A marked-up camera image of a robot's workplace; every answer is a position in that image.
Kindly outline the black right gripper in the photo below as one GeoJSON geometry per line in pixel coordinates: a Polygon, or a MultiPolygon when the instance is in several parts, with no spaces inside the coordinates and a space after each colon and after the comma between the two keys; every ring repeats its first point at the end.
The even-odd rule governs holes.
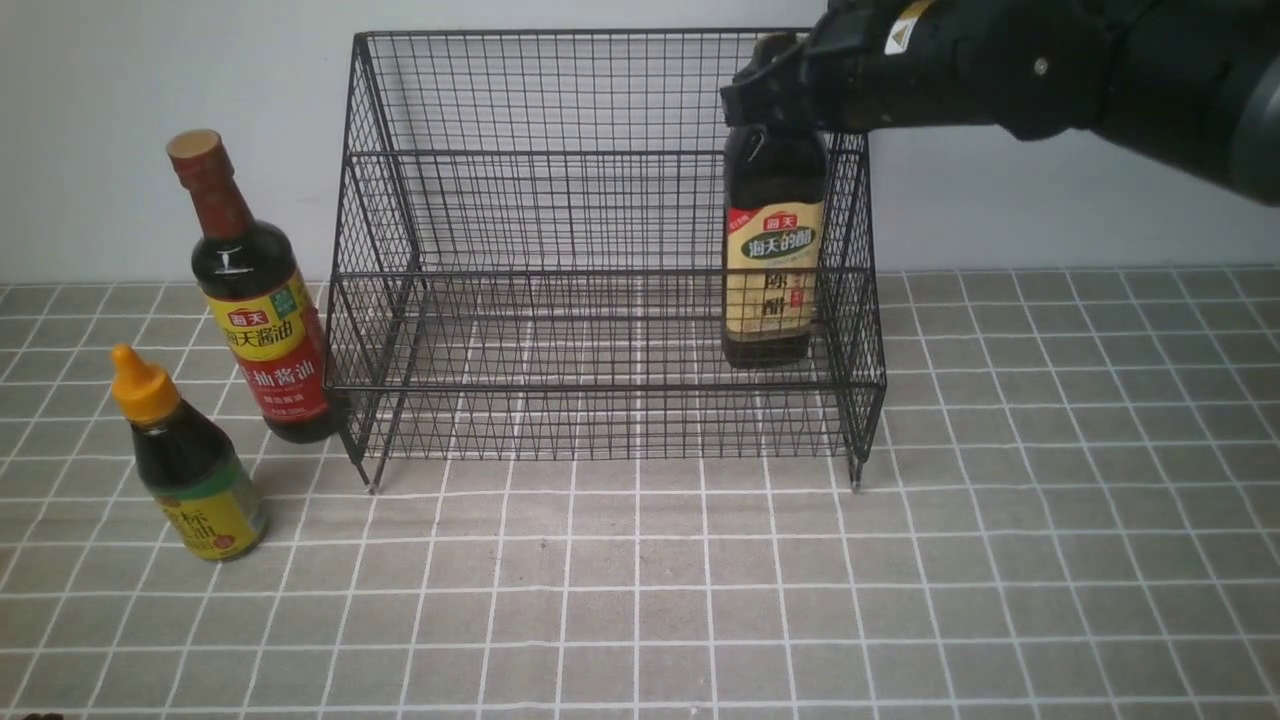
{"type": "Polygon", "coordinates": [[[1091,123],[1107,64],[1075,1],[846,1],[810,36],[760,37],[719,101],[730,128],[1056,136],[1091,123]]]}

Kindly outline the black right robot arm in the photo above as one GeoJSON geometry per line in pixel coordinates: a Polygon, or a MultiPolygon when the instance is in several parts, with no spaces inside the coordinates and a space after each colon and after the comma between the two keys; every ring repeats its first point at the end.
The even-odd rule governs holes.
{"type": "Polygon", "coordinates": [[[1277,205],[1275,1],[832,1],[719,95],[731,127],[1084,131],[1277,205]]]}

